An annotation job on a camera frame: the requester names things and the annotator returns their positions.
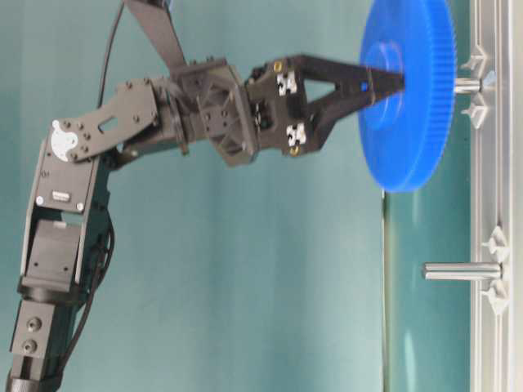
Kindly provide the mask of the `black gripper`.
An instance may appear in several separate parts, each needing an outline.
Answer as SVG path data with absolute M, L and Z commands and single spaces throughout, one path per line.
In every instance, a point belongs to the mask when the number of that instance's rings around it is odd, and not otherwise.
M 307 102 L 303 79 L 335 89 Z M 402 73 L 304 54 L 256 67 L 245 81 L 224 59 L 192 62 L 175 69 L 177 144 L 186 152 L 208 140 L 231 167 L 264 149 L 296 157 L 319 151 L 337 121 L 404 89 Z

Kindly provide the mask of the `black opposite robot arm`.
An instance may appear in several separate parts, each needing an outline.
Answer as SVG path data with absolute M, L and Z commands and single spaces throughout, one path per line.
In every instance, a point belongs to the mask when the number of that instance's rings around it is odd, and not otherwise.
M 9 391 L 55 391 L 114 251 L 108 178 L 135 159 L 207 140 L 229 166 L 264 149 L 320 150 L 337 121 L 403 91 L 405 77 L 297 55 L 242 80 L 226 60 L 120 85 L 99 109 L 51 122 L 26 213 Z

